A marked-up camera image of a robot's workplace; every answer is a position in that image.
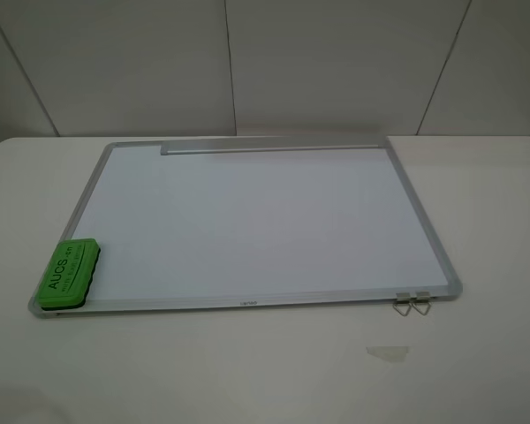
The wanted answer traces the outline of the green whiteboard eraser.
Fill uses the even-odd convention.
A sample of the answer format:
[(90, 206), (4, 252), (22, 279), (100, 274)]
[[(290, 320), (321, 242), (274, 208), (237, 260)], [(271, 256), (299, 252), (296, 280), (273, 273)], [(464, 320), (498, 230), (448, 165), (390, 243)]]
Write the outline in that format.
[(101, 248), (93, 238), (64, 240), (49, 260), (35, 301), (45, 311), (82, 307), (94, 278)]

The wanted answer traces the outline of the white aluminium-framed whiteboard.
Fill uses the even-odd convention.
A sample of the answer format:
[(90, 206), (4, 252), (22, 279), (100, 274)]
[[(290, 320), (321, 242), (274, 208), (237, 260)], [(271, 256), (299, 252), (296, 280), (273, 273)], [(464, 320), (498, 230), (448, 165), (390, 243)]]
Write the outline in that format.
[(42, 310), (38, 283), (29, 310), (393, 305), (400, 292), (424, 291), (432, 304), (455, 299), (461, 281), (387, 139), (385, 148), (202, 155), (161, 155), (166, 140), (112, 142), (58, 242), (100, 245), (86, 302)]

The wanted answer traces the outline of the silver pen tray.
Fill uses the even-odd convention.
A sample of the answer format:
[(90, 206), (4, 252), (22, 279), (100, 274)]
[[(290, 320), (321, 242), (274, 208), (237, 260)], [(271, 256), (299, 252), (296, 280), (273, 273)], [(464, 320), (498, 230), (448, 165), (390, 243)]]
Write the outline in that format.
[(300, 135), (224, 137), (166, 140), (161, 155), (202, 155), (247, 152), (301, 151), (322, 149), (385, 148), (388, 139), (379, 135)]

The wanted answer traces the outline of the left metal hanging clip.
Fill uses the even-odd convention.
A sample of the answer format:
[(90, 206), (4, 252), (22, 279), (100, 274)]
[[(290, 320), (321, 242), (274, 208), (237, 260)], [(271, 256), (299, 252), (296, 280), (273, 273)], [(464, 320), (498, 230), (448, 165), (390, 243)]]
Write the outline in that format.
[(414, 297), (409, 292), (400, 292), (393, 303), (394, 310), (403, 317), (408, 316), (413, 309)]

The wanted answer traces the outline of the metal hanging clip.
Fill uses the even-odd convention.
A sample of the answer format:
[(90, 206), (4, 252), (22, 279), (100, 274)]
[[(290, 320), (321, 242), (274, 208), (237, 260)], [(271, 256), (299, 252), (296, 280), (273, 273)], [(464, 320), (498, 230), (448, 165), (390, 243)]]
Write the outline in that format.
[(432, 307), (432, 296), (429, 291), (417, 291), (411, 302), (412, 308), (420, 315), (427, 316)]
[(408, 316), (413, 309), (414, 297), (409, 292), (400, 292), (393, 303), (394, 310), (403, 317)]

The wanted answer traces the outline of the right metal hanging clip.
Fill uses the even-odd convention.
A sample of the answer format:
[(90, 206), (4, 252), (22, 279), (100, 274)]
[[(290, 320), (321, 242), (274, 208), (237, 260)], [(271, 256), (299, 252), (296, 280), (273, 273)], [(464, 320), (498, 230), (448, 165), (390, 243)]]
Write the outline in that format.
[(432, 307), (432, 296), (429, 291), (417, 291), (411, 302), (412, 308), (420, 315), (427, 316)]

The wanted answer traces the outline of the clear tape piece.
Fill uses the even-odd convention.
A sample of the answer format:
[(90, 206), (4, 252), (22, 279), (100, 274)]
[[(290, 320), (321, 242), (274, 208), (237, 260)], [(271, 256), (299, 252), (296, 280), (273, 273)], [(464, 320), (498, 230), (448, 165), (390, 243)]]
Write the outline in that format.
[(410, 351), (409, 346), (368, 346), (367, 354), (389, 363), (402, 363)]

